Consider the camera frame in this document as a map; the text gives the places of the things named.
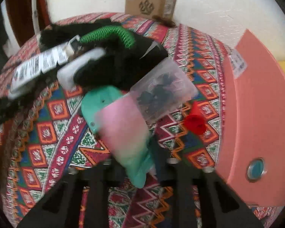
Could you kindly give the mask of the pink green pouch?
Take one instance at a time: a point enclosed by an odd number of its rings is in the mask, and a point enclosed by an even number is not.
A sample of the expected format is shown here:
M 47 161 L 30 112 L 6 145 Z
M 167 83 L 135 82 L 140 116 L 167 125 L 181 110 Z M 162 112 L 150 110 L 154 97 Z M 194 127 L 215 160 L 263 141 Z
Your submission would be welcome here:
M 99 134 L 116 161 L 124 167 L 127 177 L 137 188 L 143 188 L 153 160 L 147 145 L 148 126 L 127 94 L 96 113 Z

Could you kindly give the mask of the patterned woven tablecloth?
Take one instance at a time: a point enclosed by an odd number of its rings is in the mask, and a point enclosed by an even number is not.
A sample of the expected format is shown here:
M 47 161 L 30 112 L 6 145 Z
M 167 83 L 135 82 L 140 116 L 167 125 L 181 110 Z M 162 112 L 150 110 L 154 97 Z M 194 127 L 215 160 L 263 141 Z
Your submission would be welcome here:
M 109 18 L 123 27 L 163 44 L 187 76 L 197 85 L 197 97 L 208 119 L 206 133 L 195 136 L 183 127 L 190 104 L 165 116 L 150 127 L 173 155 L 188 164 L 213 166 L 218 160 L 226 103 L 222 61 L 229 46 L 185 25 L 168 28 L 152 20 L 122 13 L 90 13 L 60 24 L 92 23 Z M 83 90 L 65 91 L 53 82 L 42 90 L 33 107 L 0 126 L 3 210 L 12 225 L 54 185 L 68 167 L 85 169 L 109 155 L 102 142 L 79 116 Z M 172 191 L 161 188 L 152 176 L 142 189 L 129 181 L 109 192 L 110 227 L 167 227 L 168 199 Z

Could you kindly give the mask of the coral pink storage box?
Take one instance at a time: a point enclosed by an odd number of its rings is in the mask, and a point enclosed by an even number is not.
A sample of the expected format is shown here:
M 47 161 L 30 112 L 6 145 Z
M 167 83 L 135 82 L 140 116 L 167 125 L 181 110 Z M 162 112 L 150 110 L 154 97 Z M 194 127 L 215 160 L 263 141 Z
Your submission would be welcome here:
M 246 30 L 223 64 L 224 126 L 216 171 L 249 205 L 285 204 L 285 74 Z

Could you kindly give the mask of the red small flower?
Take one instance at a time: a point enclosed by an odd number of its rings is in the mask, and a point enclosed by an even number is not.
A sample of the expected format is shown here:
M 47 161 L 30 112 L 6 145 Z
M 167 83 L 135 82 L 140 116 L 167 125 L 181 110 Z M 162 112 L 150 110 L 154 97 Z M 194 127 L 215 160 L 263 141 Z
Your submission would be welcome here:
M 190 113 L 184 118 L 183 125 L 195 135 L 202 135 L 206 132 L 206 121 L 196 102 L 192 104 Z

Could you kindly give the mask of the teal green plastic case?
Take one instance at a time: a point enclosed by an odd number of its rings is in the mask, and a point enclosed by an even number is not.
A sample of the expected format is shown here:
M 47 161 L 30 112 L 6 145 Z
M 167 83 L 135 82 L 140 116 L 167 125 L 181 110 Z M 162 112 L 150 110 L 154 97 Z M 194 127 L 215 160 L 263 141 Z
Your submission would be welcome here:
M 96 114 L 122 96 L 122 91 L 110 85 L 92 89 L 84 95 L 81 114 L 92 133 L 97 133 L 99 130 L 99 123 L 95 119 Z

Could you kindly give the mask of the white small bottle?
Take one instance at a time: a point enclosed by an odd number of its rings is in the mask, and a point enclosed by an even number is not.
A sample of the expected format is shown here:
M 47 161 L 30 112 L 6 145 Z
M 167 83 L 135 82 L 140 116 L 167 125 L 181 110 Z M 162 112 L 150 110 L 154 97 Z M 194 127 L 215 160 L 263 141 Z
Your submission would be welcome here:
M 67 63 L 57 72 L 57 79 L 59 84 L 62 86 L 63 89 L 70 91 L 76 85 L 74 81 L 74 76 L 77 71 L 83 68 L 88 63 L 88 61 L 98 60 L 104 55 L 105 49 L 97 47 L 75 58 L 70 63 Z

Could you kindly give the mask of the clear plastic bag dark items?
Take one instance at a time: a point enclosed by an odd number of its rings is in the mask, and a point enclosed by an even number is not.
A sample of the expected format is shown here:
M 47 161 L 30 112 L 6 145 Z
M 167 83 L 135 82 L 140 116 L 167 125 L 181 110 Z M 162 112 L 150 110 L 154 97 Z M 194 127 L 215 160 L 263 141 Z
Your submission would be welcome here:
M 176 62 L 165 58 L 131 87 L 130 94 L 145 121 L 154 123 L 192 100 L 198 90 Z

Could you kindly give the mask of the printed white leaflet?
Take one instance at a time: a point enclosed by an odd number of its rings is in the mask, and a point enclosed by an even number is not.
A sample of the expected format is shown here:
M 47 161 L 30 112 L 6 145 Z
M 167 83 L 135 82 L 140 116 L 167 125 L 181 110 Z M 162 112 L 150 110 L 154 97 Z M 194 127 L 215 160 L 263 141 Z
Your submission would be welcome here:
M 68 61 L 68 43 L 55 46 L 21 63 L 15 70 L 10 92 L 15 93 L 41 74 L 45 74 Z

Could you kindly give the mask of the black fluffy fabric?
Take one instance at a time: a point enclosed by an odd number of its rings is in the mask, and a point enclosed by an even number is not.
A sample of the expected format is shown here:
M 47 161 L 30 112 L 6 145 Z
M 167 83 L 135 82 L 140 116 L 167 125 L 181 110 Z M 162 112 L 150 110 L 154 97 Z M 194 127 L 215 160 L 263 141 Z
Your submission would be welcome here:
M 69 42 L 76 35 L 82 37 L 93 30 L 109 25 L 122 26 L 110 19 L 100 19 L 93 23 L 52 24 L 49 29 L 43 30 L 40 34 L 41 51 Z M 132 34 L 136 44 L 131 49 L 125 48 L 118 39 L 82 44 L 80 50 L 82 54 L 100 47 L 105 49 L 105 55 L 98 60 L 88 61 L 78 70 L 74 76 L 75 84 L 83 88 L 108 85 L 128 91 L 168 57 L 168 52 L 161 43 L 135 32 Z

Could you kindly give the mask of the white framed small device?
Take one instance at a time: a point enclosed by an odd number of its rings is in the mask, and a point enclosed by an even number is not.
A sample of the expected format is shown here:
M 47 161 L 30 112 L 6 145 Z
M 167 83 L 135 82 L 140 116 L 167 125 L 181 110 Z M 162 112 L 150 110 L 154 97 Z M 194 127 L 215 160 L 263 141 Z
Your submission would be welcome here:
M 74 36 L 63 48 L 68 56 L 71 56 L 78 52 L 82 44 L 80 42 L 81 37 L 79 35 Z

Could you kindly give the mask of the green bristle brush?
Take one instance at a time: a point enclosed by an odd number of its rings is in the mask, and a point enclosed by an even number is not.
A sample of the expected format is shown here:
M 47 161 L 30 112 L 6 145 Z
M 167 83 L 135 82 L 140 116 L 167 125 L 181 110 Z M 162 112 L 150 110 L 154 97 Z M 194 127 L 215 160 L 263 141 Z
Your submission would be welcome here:
M 122 45 L 131 49 L 135 46 L 135 38 L 131 31 L 123 28 L 122 26 L 104 26 L 93 30 L 80 38 L 80 43 L 88 44 L 91 42 L 100 42 L 105 40 L 118 39 Z

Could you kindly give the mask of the dark red door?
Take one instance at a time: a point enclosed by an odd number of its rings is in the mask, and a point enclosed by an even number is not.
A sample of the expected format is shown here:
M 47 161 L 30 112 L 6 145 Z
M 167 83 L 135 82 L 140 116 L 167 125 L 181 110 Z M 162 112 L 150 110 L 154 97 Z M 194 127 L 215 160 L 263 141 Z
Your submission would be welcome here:
M 32 23 L 31 0 L 6 0 L 6 9 L 16 42 L 22 46 L 35 35 Z M 38 21 L 40 29 L 50 25 L 46 0 L 37 0 Z

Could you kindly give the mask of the brown cardboard box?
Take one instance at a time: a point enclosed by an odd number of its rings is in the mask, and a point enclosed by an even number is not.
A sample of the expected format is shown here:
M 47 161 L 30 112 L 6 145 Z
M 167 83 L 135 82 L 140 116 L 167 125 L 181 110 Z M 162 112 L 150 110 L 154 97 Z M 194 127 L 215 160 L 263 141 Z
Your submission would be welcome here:
M 171 20 L 177 0 L 126 0 L 125 13 L 147 19 L 154 16 Z

